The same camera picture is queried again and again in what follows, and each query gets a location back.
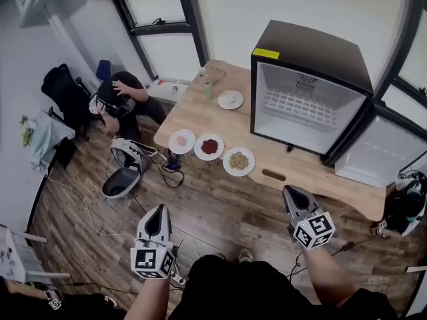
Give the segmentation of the person's black clothing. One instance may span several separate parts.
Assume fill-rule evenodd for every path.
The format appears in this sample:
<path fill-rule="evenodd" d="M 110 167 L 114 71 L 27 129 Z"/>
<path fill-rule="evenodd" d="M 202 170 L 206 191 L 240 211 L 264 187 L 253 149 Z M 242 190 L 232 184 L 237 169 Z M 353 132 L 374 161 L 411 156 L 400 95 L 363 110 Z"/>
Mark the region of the person's black clothing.
<path fill-rule="evenodd" d="M 340 307 L 314 305 L 264 261 L 205 255 L 191 267 L 168 320 L 398 320 L 387 297 L 359 289 Z"/>

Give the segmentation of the person's left forearm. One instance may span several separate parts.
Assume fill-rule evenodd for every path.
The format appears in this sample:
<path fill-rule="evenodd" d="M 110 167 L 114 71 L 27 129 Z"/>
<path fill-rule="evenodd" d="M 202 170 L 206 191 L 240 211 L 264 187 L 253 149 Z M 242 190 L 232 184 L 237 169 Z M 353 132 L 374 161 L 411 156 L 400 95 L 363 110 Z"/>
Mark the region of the person's left forearm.
<path fill-rule="evenodd" d="M 165 320 L 170 278 L 146 279 L 124 320 Z"/>

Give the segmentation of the bunch of flowers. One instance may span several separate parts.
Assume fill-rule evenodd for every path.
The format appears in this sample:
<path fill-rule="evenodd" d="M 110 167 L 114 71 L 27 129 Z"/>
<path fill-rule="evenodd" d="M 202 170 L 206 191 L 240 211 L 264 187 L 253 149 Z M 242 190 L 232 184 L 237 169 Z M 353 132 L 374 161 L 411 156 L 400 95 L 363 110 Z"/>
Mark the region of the bunch of flowers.
<path fill-rule="evenodd" d="M 31 144 L 31 138 L 34 130 L 37 128 L 37 123 L 29 119 L 26 115 L 22 115 L 19 124 L 22 128 L 22 144 L 24 147 L 27 147 Z"/>

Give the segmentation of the white plate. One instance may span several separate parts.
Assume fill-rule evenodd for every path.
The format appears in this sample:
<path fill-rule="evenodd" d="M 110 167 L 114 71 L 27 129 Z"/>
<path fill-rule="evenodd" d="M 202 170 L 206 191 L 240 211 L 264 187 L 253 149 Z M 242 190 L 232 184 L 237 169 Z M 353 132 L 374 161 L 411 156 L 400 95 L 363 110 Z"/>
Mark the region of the white plate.
<path fill-rule="evenodd" d="M 234 110 L 244 102 L 244 96 L 239 91 L 227 90 L 218 96 L 218 105 L 222 109 Z"/>
<path fill-rule="evenodd" d="M 205 153 L 203 153 L 201 151 L 201 144 L 203 143 L 203 141 L 205 141 L 207 139 L 215 139 L 218 142 L 218 151 L 216 153 L 211 154 L 211 155 L 206 155 Z M 224 148 L 225 148 L 224 141 L 222 140 L 222 138 L 219 135 L 205 134 L 205 135 L 202 135 L 201 137 L 199 137 L 197 139 L 197 141 L 195 142 L 195 145 L 193 147 L 193 151 L 199 159 L 201 159 L 203 161 L 213 161 L 213 160 L 218 159 L 221 156 L 221 154 L 224 151 Z"/>
<path fill-rule="evenodd" d="M 232 169 L 230 167 L 230 165 L 229 165 L 230 155 L 232 153 L 235 153 L 235 152 L 238 152 L 238 151 L 240 151 L 240 152 L 244 153 L 245 155 L 247 155 L 248 159 L 250 160 L 250 163 L 249 163 L 248 167 L 246 167 L 244 170 Z M 230 175 L 232 175 L 234 177 L 243 177 L 243 176 L 248 175 L 249 173 L 251 173 L 253 171 L 253 169 L 255 167 L 255 164 L 256 164 L 256 160 L 255 160 L 254 154 L 249 149 L 247 149 L 245 147 L 234 147 L 234 148 L 230 149 L 224 155 L 224 158 L 223 158 L 224 169 L 226 170 L 227 173 L 229 173 Z"/>
<path fill-rule="evenodd" d="M 180 146 L 177 144 L 177 137 L 182 136 L 186 139 L 185 146 Z M 180 129 L 176 131 L 168 141 L 169 149 L 172 153 L 183 155 L 190 152 L 193 149 L 195 144 L 196 137 L 195 134 L 188 129 Z"/>

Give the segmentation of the white rack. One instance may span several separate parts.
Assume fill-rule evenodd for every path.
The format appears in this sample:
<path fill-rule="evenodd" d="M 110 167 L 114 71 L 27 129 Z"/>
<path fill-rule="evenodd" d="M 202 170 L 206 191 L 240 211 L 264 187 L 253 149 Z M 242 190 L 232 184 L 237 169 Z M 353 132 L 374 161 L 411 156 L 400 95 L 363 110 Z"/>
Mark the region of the white rack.
<path fill-rule="evenodd" d="M 20 282 L 52 283 L 52 280 L 70 279 L 68 272 L 47 271 L 38 258 L 33 242 L 45 245 L 44 237 L 13 231 L 0 225 L 0 276 Z"/>

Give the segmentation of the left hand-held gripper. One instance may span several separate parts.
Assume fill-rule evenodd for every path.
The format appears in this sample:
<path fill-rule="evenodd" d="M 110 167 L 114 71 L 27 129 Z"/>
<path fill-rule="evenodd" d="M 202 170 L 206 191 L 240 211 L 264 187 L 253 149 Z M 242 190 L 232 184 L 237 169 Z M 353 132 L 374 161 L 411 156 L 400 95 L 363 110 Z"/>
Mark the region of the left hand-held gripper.
<path fill-rule="evenodd" d="M 130 249 L 131 270 L 144 279 L 167 279 L 176 260 L 171 234 L 171 219 L 166 205 L 150 209 L 137 226 L 138 239 Z"/>

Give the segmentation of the side table with cloth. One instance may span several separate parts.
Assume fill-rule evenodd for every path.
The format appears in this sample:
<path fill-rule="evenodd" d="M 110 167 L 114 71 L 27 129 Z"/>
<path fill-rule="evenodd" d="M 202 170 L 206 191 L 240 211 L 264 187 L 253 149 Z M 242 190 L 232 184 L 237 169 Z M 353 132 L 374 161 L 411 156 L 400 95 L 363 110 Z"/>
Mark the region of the side table with cloth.
<path fill-rule="evenodd" d="M 64 123 L 40 111 L 34 122 L 37 124 L 26 152 L 33 169 L 48 175 L 49 165 L 56 153 L 54 146 L 63 139 L 72 140 L 75 131 Z"/>

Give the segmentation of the black mini fridge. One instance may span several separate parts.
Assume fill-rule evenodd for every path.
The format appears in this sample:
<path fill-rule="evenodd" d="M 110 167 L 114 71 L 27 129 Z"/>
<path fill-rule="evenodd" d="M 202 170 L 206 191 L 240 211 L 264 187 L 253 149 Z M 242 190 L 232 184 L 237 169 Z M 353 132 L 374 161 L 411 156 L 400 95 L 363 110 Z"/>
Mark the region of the black mini fridge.
<path fill-rule="evenodd" d="M 251 54 L 250 131 L 373 187 L 427 151 L 427 130 L 374 98 L 359 46 L 275 20 Z"/>

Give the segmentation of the black box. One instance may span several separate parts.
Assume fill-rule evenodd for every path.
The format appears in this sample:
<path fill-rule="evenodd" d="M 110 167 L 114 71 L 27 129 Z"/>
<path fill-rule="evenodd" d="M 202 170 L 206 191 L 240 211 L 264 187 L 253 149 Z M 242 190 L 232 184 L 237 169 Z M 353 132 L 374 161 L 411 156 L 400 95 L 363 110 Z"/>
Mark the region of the black box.
<path fill-rule="evenodd" d="M 54 155 L 55 161 L 63 169 L 66 169 L 68 164 L 73 159 L 73 156 L 77 151 L 77 147 L 74 145 L 74 143 L 71 140 L 69 140 L 68 138 L 64 138 L 58 144 L 56 144 L 53 148 L 55 150 L 55 155 Z"/>

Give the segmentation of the black office chair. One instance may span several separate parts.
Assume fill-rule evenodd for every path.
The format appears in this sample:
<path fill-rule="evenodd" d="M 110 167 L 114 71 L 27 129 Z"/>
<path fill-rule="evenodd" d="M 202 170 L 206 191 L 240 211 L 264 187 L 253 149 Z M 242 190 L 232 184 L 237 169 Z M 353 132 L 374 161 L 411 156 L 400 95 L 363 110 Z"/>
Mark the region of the black office chair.
<path fill-rule="evenodd" d="M 41 91 L 56 103 L 66 126 L 78 130 L 87 125 L 91 117 L 89 93 L 73 79 L 65 63 L 46 74 Z"/>

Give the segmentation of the blue chair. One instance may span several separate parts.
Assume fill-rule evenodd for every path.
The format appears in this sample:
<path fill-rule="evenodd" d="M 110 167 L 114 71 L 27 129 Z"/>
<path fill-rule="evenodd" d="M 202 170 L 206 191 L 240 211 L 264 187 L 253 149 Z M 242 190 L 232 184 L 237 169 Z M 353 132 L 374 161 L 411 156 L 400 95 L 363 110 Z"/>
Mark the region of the blue chair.
<path fill-rule="evenodd" d="M 99 61 L 97 65 L 95 76 L 100 81 L 107 81 L 111 78 L 112 71 L 113 71 L 113 65 L 111 64 L 111 61 L 102 59 Z"/>

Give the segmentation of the beige grains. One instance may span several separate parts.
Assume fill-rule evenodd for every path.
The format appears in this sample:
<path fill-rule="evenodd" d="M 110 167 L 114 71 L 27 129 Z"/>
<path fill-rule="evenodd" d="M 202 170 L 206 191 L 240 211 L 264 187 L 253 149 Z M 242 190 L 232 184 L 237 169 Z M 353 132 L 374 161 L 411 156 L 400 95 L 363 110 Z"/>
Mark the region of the beige grains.
<path fill-rule="evenodd" d="M 240 151 L 230 155 L 229 165 L 232 169 L 244 170 L 248 167 L 249 163 L 250 160 L 248 159 L 248 156 Z"/>

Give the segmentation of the large frosted window pane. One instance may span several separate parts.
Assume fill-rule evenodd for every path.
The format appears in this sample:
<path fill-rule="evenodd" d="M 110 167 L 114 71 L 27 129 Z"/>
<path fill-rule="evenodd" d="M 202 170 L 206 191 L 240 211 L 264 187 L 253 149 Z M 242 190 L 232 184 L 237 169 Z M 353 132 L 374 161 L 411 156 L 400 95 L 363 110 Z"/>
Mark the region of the large frosted window pane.
<path fill-rule="evenodd" d="M 377 85 L 406 0 L 199 0 L 211 58 L 249 68 L 270 20 L 317 29 L 357 44 Z"/>

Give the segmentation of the grey shell device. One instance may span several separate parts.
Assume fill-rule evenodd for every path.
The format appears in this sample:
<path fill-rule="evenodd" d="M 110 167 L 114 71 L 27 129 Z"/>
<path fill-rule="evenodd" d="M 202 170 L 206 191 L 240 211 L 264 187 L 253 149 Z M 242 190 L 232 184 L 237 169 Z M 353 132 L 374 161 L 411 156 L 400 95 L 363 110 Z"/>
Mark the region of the grey shell device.
<path fill-rule="evenodd" d="M 101 188 L 101 192 L 108 199 L 124 197 L 139 182 L 140 177 L 139 171 L 122 167 L 107 179 Z"/>

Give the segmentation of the person's right forearm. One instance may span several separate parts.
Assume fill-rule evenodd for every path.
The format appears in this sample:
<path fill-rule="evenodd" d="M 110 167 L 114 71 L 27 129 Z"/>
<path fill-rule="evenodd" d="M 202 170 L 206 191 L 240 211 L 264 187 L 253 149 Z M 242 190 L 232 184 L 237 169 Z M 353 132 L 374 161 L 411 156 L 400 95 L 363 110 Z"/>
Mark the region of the person's right forearm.
<path fill-rule="evenodd" d="M 355 292 L 351 276 L 323 248 L 303 250 L 308 273 L 322 305 L 342 306 Z"/>

